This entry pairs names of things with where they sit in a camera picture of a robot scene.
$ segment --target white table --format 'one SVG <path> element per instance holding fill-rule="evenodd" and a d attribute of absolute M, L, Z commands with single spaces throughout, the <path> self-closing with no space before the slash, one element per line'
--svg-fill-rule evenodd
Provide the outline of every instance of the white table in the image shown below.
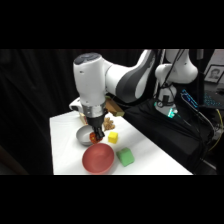
<path fill-rule="evenodd" d="M 108 142 L 110 131 L 102 143 L 110 145 L 115 152 L 127 147 L 131 149 L 135 162 L 123 167 L 117 156 L 108 175 L 192 175 L 153 142 L 142 135 L 123 118 L 111 117 L 119 134 L 117 144 Z M 87 147 L 76 139 L 76 132 L 83 126 L 79 114 L 71 112 L 50 119 L 53 167 L 55 175 L 88 175 L 82 165 Z"/>

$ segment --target block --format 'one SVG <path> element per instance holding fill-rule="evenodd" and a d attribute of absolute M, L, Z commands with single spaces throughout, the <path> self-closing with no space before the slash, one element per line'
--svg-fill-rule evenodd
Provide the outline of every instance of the block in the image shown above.
<path fill-rule="evenodd" d="M 135 162 L 135 158 L 129 148 L 124 148 L 121 151 L 117 152 L 116 154 L 124 167 Z"/>
<path fill-rule="evenodd" d="M 116 144 L 118 140 L 118 133 L 116 132 L 111 132 L 108 136 L 108 141 L 110 143 Z"/>
<path fill-rule="evenodd" d="M 79 113 L 79 116 L 80 116 L 80 119 L 81 119 L 82 123 L 83 123 L 84 125 L 88 125 L 86 116 L 85 116 L 84 114 L 82 114 L 82 113 Z"/>
<path fill-rule="evenodd" d="M 106 108 L 114 117 L 123 117 L 125 114 L 125 112 L 110 97 L 106 97 Z"/>

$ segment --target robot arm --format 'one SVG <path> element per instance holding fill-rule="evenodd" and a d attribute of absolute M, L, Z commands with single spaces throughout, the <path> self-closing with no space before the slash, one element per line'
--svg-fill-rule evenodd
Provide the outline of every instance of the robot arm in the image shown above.
<path fill-rule="evenodd" d="M 70 104 L 72 110 L 85 114 L 97 139 L 105 135 L 102 124 L 106 115 L 105 95 L 109 92 L 125 103 L 139 99 L 154 65 L 155 54 L 145 50 L 131 68 L 112 64 L 96 53 L 80 55 L 74 61 L 74 75 L 80 99 Z"/>
<path fill-rule="evenodd" d="M 167 49 L 166 58 L 172 64 L 163 64 L 156 69 L 156 78 L 160 85 L 156 109 L 173 118 L 177 113 L 174 103 L 177 91 L 172 83 L 189 84 L 193 82 L 198 75 L 198 69 L 190 61 L 189 49 Z"/>

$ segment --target green cube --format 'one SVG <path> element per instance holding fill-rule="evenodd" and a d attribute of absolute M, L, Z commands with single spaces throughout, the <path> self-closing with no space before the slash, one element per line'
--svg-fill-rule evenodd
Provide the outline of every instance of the green cube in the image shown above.
<path fill-rule="evenodd" d="M 128 148 L 122 149 L 121 151 L 117 152 L 117 157 L 124 167 L 134 163 L 135 161 L 131 150 Z"/>

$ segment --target yellow cube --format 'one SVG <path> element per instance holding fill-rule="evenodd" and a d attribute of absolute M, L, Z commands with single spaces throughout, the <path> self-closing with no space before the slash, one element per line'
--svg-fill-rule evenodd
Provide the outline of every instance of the yellow cube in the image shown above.
<path fill-rule="evenodd" d="M 110 143 L 116 144 L 118 140 L 118 133 L 116 132 L 111 132 L 108 136 L 108 141 Z"/>

